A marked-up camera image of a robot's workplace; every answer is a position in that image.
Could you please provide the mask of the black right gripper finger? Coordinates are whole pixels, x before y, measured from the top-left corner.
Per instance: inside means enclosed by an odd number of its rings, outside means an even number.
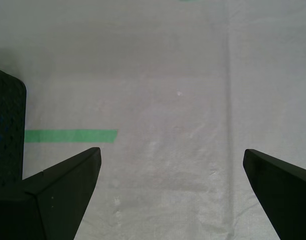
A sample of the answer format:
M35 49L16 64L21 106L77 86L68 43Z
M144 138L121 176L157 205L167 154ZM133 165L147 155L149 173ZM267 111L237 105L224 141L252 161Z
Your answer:
M0 240L72 240L94 192L101 150L92 147L0 189Z
M306 240L306 169L254 149L243 168L279 238Z

